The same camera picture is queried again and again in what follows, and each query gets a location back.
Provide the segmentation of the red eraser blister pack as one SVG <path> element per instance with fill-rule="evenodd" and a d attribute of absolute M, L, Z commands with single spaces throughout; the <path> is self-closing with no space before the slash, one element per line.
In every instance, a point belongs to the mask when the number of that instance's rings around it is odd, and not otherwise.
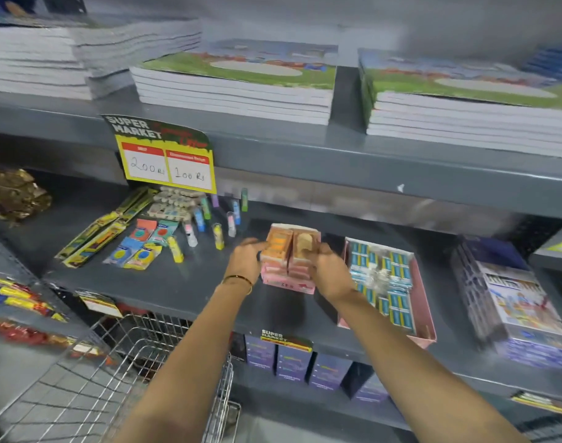
<path fill-rule="evenodd" d="M 152 236 L 157 225 L 158 223 L 156 220 L 137 218 L 135 227 L 128 237 L 136 242 L 145 243 Z"/>

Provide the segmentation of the pink box of erasers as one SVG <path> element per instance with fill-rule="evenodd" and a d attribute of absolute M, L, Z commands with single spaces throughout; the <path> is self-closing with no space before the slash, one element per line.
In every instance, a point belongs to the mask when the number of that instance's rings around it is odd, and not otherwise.
<path fill-rule="evenodd" d="M 260 254 L 264 284 L 304 294 L 314 294 L 315 283 L 309 273 L 311 261 L 306 253 L 315 251 L 321 233 L 309 227 L 273 223 L 267 247 Z"/>

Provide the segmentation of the row of red packets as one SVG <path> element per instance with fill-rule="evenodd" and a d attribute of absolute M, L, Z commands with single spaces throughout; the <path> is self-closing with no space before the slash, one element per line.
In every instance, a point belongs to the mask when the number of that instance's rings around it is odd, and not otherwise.
<path fill-rule="evenodd" d="M 88 339 L 88 330 L 82 326 L 45 331 L 43 326 L 33 327 L 0 317 L 0 336 L 7 342 L 32 347 L 56 347 L 67 350 L 70 358 L 83 357 L 90 361 L 99 361 L 107 366 L 117 366 L 119 359 L 94 345 Z"/>

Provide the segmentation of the tall stack of white notebooks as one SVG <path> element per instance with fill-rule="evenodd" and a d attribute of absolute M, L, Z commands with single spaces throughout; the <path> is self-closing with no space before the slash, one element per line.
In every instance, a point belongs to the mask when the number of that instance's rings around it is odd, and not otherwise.
<path fill-rule="evenodd" d="M 135 81 L 130 68 L 202 41 L 197 18 L 0 14 L 0 93 L 91 101 Z"/>

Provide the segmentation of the person's right hand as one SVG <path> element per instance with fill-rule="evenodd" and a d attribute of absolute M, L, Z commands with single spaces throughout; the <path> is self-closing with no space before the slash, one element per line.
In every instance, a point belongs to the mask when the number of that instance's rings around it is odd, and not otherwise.
<path fill-rule="evenodd" d="M 332 306 L 351 299 L 358 291 L 344 260 L 331 249 L 331 268 L 324 274 L 310 275 L 316 288 Z"/>

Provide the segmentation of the person's right forearm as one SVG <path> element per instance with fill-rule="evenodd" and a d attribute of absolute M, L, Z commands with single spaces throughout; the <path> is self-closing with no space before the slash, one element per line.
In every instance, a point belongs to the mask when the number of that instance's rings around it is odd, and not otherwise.
<path fill-rule="evenodd" d="M 531 443 L 358 291 L 327 299 L 354 332 L 419 443 Z"/>

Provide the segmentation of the wide stack green cover notebooks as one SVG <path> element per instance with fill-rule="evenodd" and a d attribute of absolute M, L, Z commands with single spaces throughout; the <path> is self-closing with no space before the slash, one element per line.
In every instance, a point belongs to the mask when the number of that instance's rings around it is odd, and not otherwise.
<path fill-rule="evenodd" d="M 358 50 L 369 136 L 562 158 L 562 81 L 487 61 Z"/>

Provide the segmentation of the yellow eraser blister pack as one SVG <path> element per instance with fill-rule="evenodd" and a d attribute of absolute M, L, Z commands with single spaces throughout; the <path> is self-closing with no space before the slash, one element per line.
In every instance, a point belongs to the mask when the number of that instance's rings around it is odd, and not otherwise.
<path fill-rule="evenodd" d="M 146 270 L 164 247 L 156 243 L 144 244 L 124 265 L 124 269 Z"/>

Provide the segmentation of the grey metal shelf board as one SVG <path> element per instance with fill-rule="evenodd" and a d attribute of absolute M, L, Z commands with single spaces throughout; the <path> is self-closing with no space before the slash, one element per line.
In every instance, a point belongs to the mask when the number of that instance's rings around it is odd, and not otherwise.
<path fill-rule="evenodd" d="M 116 150 L 102 114 L 205 133 L 219 168 L 562 218 L 562 158 L 367 136 L 356 68 L 339 67 L 328 126 L 155 106 L 133 87 L 89 102 L 0 93 L 0 133 Z"/>

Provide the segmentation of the pile of blue white packets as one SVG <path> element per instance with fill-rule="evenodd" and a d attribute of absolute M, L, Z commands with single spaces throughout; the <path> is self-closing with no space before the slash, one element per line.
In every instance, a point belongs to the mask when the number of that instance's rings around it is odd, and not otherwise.
<path fill-rule="evenodd" d="M 393 325 L 417 335 L 411 307 L 413 253 L 348 237 L 344 251 L 356 289 Z"/>

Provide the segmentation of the teal eraser blister pack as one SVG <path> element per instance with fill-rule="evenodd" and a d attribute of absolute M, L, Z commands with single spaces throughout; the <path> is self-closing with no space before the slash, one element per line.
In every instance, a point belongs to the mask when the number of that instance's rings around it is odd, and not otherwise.
<path fill-rule="evenodd" d="M 165 247 L 168 245 L 168 238 L 171 237 L 179 226 L 178 221 L 159 220 L 156 229 L 148 238 L 147 244 L 161 245 Z"/>

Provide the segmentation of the open pink cardboard tray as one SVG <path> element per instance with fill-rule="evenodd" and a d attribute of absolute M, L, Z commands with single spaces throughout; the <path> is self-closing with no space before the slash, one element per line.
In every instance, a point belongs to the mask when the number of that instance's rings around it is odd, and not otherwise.
<path fill-rule="evenodd" d="M 344 259 L 344 262 L 345 262 L 344 248 L 345 248 L 345 244 L 344 244 L 344 247 L 343 247 L 343 250 L 342 250 L 342 256 L 343 256 L 343 259 Z M 413 288 L 411 290 L 411 307 L 412 307 L 412 310 L 413 310 L 414 324 L 416 326 L 416 334 L 417 335 L 408 335 L 404 332 L 404 330 L 402 328 L 399 328 L 397 326 L 396 327 L 400 331 L 402 331 L 405 335 L 407 335 L 410 338 L 410 340 L 415 342 L 419 347 L 426 350 L 433 343 L 437 342 L 437 334 L 436 334 L 436 330 L 435 330 L 435 326 L 434 326 L 434 322 L 433 322 L 433 318 L 432 318 L 432 313 L 430 311 L 429 302 L 428 302 L 427 295 L 426 295 L 426 292 L 425 292 L 425 286 L 424 286 L 423 279 L 422 279 L 422 276 L 421 276 L 421 273 L 420 273 L 420 270 L 419 270 L 418 260 L 417 260 L 416 255 L 414 253 L 413 253 L 413 258 L 410 261 L 410 269 L 411 269 L 411 275 L 412 275 L 412 278 L 413 278 Z"/>

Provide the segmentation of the purple box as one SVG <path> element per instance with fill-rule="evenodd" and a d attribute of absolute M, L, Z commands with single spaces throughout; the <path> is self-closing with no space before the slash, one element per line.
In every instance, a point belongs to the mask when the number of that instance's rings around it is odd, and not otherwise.
<path fill-rule="evenodd" d="M 351 360 L 316 353 L 308 385 L 333 392 L 339 389 L 351 365 Z"/>
<path fill-rule="evenodd" d="M 359 367 L 352 375 L 349 395 L 353 401 L 381 403 L 389 398 L 389 393 L 373 370 Z"/>
<path fill-rule="evenodd" d="M 277 363 L 275 374 L 288 381 L 304 382 L 313 352 L 286 345 L 277 345 Z"/>
<path fill-rule="evenodd" d="M 244 335 L 247 364 L 273 372 L 276 365 L 277 345 L 260 338 Z"/>

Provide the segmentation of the row of yellow blue packets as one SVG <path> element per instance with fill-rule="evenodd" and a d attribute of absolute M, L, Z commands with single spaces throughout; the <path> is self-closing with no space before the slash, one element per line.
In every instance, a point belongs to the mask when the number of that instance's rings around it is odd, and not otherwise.
<path fill-rule="evenodd" d="M 0 278 L 0 305 L 31 311 L 59 322 L 69 321 L 63 313 L 59 313 L 54 307 L 46 303 L 40 294 L 33 292 L 24 285 L 2 278 Z"/>

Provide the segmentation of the grey metal shelf with erasers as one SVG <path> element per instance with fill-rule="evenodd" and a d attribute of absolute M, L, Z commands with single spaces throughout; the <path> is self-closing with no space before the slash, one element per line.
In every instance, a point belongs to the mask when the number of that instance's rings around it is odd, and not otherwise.
<path fill-rule="evenodd" d="M 34 263 L 35 272 L 44 282 L 70 291 L 105 295 L 154 313 L 195 319 L 222 279 L 235 242 L 219 251 L 211 235 L 203 233 L 195 249 L 184 250 L 183 263 L 174 263 L 165 252 L 141 272 L 102 263 L 112 247 L 79 269 L 66 268 L 54 260 L 61 247 L 110 209 L 110 204 L 94 205 L 72 194 L 22 225 L 10 227 L 0 221 L 0 238 L 21 261 Z M 239 238 L 265 238 L 269 224 L 280 220 L 318 228 L 323 235 L 331 236 L 333 248 L 344 237 L 351 237 L 412 251 L 433 320 L 432 335 L 437 338 L 429 345 L 429 352 L 474 389 L 500 396 L 523 390 L 562 401 L 562 369 L 537 369 L 479 347 L 449 265 L 448 251 L 456 242 L 453 235 L 258 202 L 251 203 L 249 213 L 252 217 L 242 220 Z M 259 282 L 241 307 L 235 330 L 253 335 L 266 330 L 299 337 L 311 341 L 317 352 L 367 362 L 353 333 L 335 322 L 315 295 Z"/>

